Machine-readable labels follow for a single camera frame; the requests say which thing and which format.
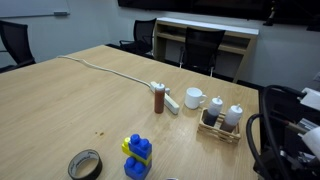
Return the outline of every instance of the wooden tray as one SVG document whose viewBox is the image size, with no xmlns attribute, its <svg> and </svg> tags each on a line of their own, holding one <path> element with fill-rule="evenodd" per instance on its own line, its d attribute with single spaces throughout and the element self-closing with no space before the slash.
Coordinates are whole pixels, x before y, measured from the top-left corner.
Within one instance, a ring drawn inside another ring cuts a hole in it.
<svg viewBox="0 0 320 180">
<path fill-rule="evenodd" d="M 203 120 L 207 117 L 207 113 L 207 109 L 204 109 L 202 111 L 198 126 L 198 132 L 211 135 L 227 143 L 237 144 L 239 142 L 241 138 L 239 124 L 237 124 L 232 133 L 220 130 L 220 126 L 225 118 L 225 114 L 220 113 L 214 127 L 212 127 L 203 123 Z"/>
</svg>

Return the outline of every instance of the conference table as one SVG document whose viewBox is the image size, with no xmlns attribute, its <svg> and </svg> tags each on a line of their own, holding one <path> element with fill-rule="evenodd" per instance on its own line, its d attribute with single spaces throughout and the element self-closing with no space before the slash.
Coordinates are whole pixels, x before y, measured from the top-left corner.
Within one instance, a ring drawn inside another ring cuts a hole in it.
<svg viewBox="0 0 320 180">
<path fill-rule="evenodd" d="M 121 150 L 138 133 L 152 143 L 152 168 L 146 179 L 257 179 L 245 125 L 258 113 L 258 91 L 107 46 L 68 56 L 169 87 L 180 106 L 177 115 L 154 113 L 154 93 L 145 85 L 66 58 L 55 58 L 0 75 L 0 179 L 71 179 L 68 165 L 93 149 L 103 168 L 98 179 L 129 179 Z M 184 105 L 186 89 L 208 96 L 198 109 Z M 220 96 L 222 111 L 244 110 L 241 139 L 229 144 L 197 131 L 202 110 Z M 253 137 L 260 149 L 259 123 Z"/>
</svg>

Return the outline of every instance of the white cable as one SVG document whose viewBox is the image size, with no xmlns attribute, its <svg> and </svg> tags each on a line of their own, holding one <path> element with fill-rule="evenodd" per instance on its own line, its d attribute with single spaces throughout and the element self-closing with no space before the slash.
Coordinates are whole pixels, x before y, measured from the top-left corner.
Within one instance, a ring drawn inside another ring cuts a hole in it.
<svg viewBox="0 0 320 180">
<path fill-rule="evenodd" d="M 74 61 L 78 61 L 88 67 L 91 67 L 91 68 L 94 68 L 94 69 L 99 69 L 99 70 L 103 70 L 103 71 L 107 71 L 107 72 L 111 72 L 111 73 L 114 73 L 116 75 L 119 75 L 119 76 L 122 76 L 122 77 L 125 77 L 125 78 L 128 78 L 128 79 L 131 79 L 133 81 L 136 81 L 136 82 L 139 82 L 139 83 L 142 83 L 146 86 L 148 86 L 150 88 L 150 84 L 140 80 L 140 79 L 137 79 L 137 78 L 134 78 L 134 77 L 131 77 L 131 76 L 128 76 L 128 75 L 125 75 L 125 74 L 122 74 L 122 73 L 119 73 L 117 71 L 114 71 L 114 70 L 111 70 L 111 69 L 106 69 L 106 68 L 103 68 L 103 67 L 100 67 L 100 66 L 96 66 L 94 64 L 91 64 L 91 63 L 88 63 L 86 60 L 84 59 L 77 59 L 77 58 L 73 58 L 73 57 L 70 57 L 70 56 L 57 56 L 57 58 L 67 58 L 67 59 L 71 59 L 71 60 L 74 60 Z"/>
</svg>

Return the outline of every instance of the chair backrest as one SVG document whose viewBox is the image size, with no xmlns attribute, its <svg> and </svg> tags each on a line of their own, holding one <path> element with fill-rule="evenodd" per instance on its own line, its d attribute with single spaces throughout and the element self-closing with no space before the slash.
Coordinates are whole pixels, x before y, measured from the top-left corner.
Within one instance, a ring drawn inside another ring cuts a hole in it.
<svg viewBox="0 0 320 180">
<path fill-rule="evenodd" d="M 28 40 L 28 25 L 16 24 L 0 20 L 0 35 L 4 47 L 16 63 L 35 64 Z"/>
<path fill-rule="evenodd" d="M 225 31 L 203 31 L 187 28 L 184 64 L 191 67 L 214 66 L 219 45 Z"/>
<path fill-rule="evenodd" d="M 133 37 L 134 41 L 142 43 L 144 48 L 147 48 L 147 51 L 151 51 L 152 38 L 153 38 L 153 29 L 156 23 L 156 19 L 150 21 L 139 21 L 136 20 L 134 23 Z"/>
</svg>

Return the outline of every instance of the blue lego brick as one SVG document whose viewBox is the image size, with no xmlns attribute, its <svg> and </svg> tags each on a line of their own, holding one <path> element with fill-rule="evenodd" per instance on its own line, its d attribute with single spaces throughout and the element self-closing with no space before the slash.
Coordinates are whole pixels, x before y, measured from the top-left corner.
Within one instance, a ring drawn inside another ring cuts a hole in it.
<svg viewBox="0 0 320 180">
<path fill-rule="evenodd" d="M 141 139 L 139 134 L 133 134 L 128 144 L 130 151 L 143 159 L 147 160 L 152 152 L 152 144 L 149 143 L 148 139 Z"/>
<path fill-rule="evenodd" d="M 142 157 L 136 155 L 135 153 L 131 152 L 129 149 L 128 143 L 130 142 L 130 138 L 127 137 L 123 140 L 122 143 L 122 151 L 127 154 L 128 156 L 134 157 L 137 161 L 142 162 L 145 166 L 148 166 L 149 162 L 152 159 L 152 154 L 149 155 L 148 159 L 143 159 Z"/>
<path fill-rule="evenodd" d="M 152 166 L 152 161 L 148 166 L 143 165 L 141 162 L 137 161 L 134 157 L 129 157 L 124 164 L 124 171 L 126 175 L 134 180 L 143 180 L 148 175 Z"/>
</svg>

